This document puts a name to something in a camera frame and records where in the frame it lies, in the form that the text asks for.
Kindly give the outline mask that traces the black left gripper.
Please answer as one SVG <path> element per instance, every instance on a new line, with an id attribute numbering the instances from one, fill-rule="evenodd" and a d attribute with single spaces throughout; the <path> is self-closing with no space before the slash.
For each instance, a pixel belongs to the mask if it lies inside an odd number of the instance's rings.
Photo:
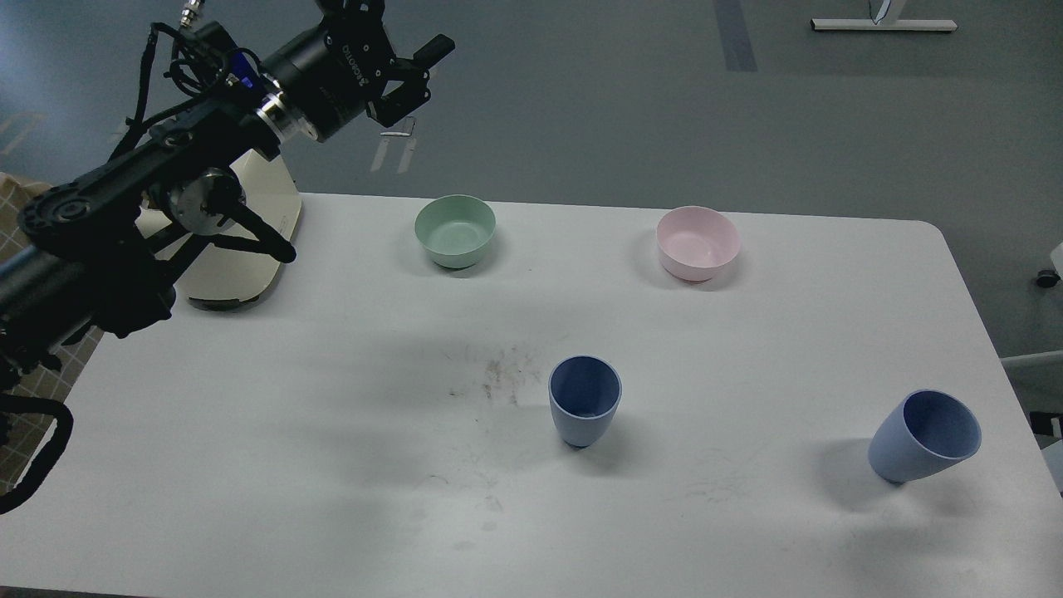
<path id="1" fill-rule="evenodd" d="M 376 124 L 394 126 L 429 101 L 429 71 L 455 50 L 451 37 L 438 34 L 412 57 L 395 57 L 385 1 L 315 4 L 321 22 L 261 63 L 308 136 L 326 141 L 365 110 Z"/>

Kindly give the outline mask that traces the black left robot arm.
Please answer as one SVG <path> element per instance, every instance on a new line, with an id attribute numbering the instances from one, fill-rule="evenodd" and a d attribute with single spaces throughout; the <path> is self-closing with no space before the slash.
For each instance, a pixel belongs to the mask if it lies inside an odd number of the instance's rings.
<path id="1" fill-rule="evenodd" d="M 38 491 L 72 435 L 67 406 L 12 394 L 38 368 L 63 368 L 56 348 L 95 328 L 123 338 L 167 321 L 179 277 L 206 247 L 296 261 L 247 205 L 236 159 L 276 159 L 299 134 L 322 143 L 360 115 L 392 126 L 429 101 L 452 38 L 401 57 L 382 1 L 317 5 L 321 22 L 266 58 L 219 22 L 198 22 L 198 1 L 178 27 L 153 22 L 136 112 L 109 160 L 20 209 L 29 243 L 2 264 L 2 413 L 39 414 L 56 431 L 2 494 L 3 513 Z"/>

